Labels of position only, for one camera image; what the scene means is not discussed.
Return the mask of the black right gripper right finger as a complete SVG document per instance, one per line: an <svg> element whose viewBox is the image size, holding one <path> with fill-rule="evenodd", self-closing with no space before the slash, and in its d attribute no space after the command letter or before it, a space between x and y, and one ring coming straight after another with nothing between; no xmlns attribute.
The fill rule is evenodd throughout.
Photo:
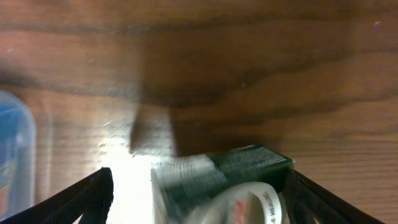
<svg viewBox="0 0 398 224"><path fill-rule="evenodd" d="M287 174L282 194L290 224L383 224L296 170Z"/></svg>

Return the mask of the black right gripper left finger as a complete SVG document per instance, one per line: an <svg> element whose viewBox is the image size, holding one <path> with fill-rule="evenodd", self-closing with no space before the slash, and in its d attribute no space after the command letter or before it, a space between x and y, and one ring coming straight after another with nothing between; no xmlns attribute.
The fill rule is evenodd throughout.
<svg viewBox="0 0 398 224"><path fill-rule="evenodd" d="M1 224L106 223L113 202L111 169L102 167L53 197L15 214Z"/></svg>

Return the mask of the blue Kool Fever box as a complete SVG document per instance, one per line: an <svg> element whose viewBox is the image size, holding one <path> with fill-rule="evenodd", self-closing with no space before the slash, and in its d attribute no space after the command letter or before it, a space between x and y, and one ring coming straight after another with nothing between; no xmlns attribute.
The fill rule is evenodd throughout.
<svg viewBox="0 0 398 224"><path fill-rule="evenodd" d="M19 112L1 105L1 216L9 210L9 194L16 173Z"/></svg>

